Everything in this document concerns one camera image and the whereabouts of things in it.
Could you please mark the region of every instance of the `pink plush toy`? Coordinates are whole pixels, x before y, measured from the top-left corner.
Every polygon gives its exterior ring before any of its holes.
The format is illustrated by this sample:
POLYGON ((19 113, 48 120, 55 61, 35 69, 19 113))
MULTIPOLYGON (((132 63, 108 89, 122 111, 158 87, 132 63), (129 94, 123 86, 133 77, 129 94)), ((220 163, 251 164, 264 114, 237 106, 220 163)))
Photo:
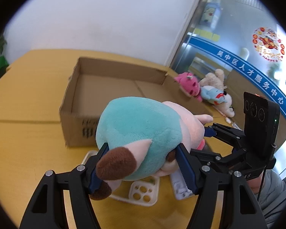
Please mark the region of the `pink plush toy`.
POLYGON ((180 89, 188 96, 195 97, 202 102, 200 95, 200 84, 197 78, 190 72, 184 72, 174 78, 180 84, 180 89))

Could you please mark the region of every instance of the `open cardboard box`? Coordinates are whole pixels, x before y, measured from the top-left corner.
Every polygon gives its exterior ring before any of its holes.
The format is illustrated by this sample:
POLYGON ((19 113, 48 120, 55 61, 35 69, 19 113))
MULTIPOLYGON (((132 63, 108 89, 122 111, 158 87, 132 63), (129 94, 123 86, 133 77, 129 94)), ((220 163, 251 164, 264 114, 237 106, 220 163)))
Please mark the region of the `open cardboard box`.
POLYGON ((166 71, 124 62, 81 57, 74 67, 59 110, 67 146, 96 146, 98 120, 116 98, 138 96, 180 104, 193 114, 209 114, 187 97, 166 71))

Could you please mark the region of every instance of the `gray clothing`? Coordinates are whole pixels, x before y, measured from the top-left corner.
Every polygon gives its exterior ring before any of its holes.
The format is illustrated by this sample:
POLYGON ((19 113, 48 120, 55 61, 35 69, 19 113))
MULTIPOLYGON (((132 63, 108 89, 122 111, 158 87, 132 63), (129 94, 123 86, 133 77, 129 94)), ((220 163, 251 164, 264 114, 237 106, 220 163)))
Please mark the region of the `gray clothing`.
POLYGON ((286 177, 282 180, 275 171, 266 171, 259 205, 270 228, 286 206, 286 177))

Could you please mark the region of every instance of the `blue banner with white text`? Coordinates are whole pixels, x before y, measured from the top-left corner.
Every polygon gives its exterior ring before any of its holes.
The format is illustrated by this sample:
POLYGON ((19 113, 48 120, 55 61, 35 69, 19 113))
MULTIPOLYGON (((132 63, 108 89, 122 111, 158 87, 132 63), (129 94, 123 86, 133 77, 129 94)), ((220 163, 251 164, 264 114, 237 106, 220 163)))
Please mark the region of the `blue banner with white text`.
POLYGON ((255 86, 266 93, 272 101, 280 105, 281 113, 286 118, 286 95, 265 74, 237 55, 205 40, 192 36, 189 44, 222 60, 249 79, 255 86))

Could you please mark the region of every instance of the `white wall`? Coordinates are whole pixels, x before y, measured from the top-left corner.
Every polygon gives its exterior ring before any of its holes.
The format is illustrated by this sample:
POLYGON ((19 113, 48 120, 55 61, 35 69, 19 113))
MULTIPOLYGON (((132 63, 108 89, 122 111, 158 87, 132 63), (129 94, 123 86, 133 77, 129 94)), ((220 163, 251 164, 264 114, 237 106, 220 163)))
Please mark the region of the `white wall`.
POLYGON ((12 63, 32 49, 111 52, 162 65, 198 0, 29 0, 6 27, 12 63))

